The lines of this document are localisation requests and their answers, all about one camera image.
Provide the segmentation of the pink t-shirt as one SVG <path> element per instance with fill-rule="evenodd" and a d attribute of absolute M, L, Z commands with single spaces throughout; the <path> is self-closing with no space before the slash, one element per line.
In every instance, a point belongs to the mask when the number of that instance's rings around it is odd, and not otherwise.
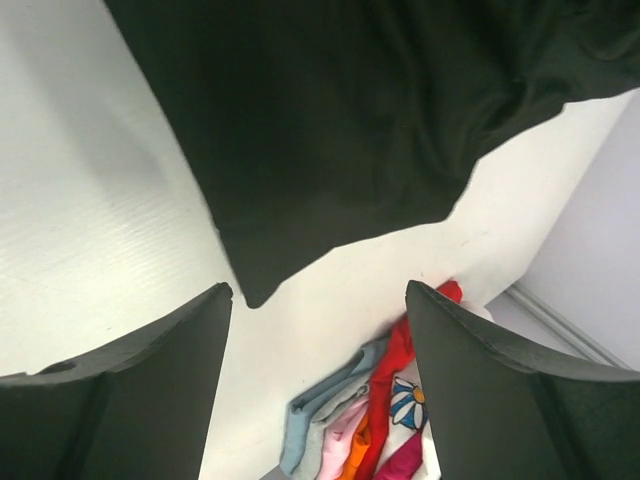
<path fill-rule="evenodd" d="M 368 403 L 368 395 L 356 399 L 325 429 L 318 480 L 332 480 L 342 474 L 353 435 L 367 412 Z"/>

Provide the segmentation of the red t-shirt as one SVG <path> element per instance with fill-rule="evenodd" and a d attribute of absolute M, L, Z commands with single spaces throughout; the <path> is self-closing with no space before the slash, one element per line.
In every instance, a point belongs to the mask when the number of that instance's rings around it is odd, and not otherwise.
<path fill-rule="evenodd" d="M 391 384 L 395 374 L 416 360 L 409 320 L 403 316 L 391 328 L 386 353 L 377 365 L 369 388 L 369 427 L 371 444 L 357 470 L 357 479 L 373 479 L 389 432 Z"/>

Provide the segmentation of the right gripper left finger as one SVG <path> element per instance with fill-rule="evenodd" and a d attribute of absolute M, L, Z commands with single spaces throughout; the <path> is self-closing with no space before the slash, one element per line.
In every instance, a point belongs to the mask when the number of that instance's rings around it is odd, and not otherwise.
<path fill-rule="evenodd" d="M 2 377 L 2 478 L 198 478 L 231 310 L 219 283 L 97 349 Z"/>

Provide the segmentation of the grey t-shirt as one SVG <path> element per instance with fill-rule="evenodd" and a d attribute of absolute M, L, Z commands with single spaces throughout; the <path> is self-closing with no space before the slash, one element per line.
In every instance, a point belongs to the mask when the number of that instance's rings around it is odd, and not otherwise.
<path fill-rule="evenodd" d="M 368 403 L 369 380 L 361 375 L 324 404 L 312 416 L 303 456 L 292 478 L 338 478 Z"/>

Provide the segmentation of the orange t-shirt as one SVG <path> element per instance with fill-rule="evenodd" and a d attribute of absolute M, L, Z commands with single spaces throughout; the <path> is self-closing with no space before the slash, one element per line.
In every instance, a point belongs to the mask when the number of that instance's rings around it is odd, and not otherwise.
<path fill-rule="evenodd" d="M 345 460 L 343 471 L 339 480 L 354 480 L 364 456 L 371 444 L 369 427 L 369 413 L 366 412 L 361 419 L 351 442 L 351 449 Z"/>

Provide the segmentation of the black printed t-shirt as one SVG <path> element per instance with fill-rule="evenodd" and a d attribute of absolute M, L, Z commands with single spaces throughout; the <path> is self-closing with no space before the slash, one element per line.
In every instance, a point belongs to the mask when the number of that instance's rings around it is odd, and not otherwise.
<path fill-rule="evenodd" d="M 639 85 L 635 1 L 111 1 L 248 306 L 445 220 L 477 161 Z"/>

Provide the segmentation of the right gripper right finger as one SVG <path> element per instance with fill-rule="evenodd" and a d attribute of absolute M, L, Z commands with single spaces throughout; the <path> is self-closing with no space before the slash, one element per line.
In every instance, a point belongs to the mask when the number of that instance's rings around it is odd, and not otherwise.
<path fill-rule="evenodd" d="M 412 281 L 406 307 L 447 479 L 635 479 L 639 375 L 531 341 Z"/>

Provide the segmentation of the white t-shirt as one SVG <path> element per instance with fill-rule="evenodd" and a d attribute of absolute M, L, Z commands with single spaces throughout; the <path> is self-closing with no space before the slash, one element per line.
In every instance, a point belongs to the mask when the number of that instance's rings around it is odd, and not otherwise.
<path fill-rule="evenodd" d="M 431 431 L 426 397 L 416 360 L 395 374 L 391 384 L 389 432 L 374 475 L 387 459 L 415 433 L 422 435 L 423 463 L 411 479 L 438 480 L 441 468 Z"/>

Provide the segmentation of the right aluminium frame post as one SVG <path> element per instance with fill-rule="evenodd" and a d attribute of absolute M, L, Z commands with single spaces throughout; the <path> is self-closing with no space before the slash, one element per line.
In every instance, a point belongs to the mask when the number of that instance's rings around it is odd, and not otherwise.
<path fill-rule="evenodd" d="M 597 363 L 632 370 L 630 365 L 579 329 L 539 297 L 526 290 L 519 282 L 509 286 L 503 294 L 522 310 L 526 311 L 541 327 L 579 352 L 584 358 Z"/>

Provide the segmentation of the light blue t-shirt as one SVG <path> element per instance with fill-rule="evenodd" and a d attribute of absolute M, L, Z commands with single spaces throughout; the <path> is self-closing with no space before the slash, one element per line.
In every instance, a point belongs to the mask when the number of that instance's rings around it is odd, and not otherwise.
<path fill-rule="evenodd" d="M 318 384 L 299 394 L 287 406 L 280 468 L 287 478 L 293 476 L 304 453 L 304 442 L 314 414 L 348 386 L 358 375 L 370 374 L 389 342 L 382 337 L 362 345 L 341 368 Z"/>

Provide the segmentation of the magenta t-shirt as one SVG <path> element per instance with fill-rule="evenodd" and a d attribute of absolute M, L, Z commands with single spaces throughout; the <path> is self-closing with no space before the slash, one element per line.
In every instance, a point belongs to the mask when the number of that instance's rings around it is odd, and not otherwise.
<path fill-rule="evenodd" d="M 387 459 L 373 479 L 409 480 L 422 463 L 422 435 L 417 432 Z"/>

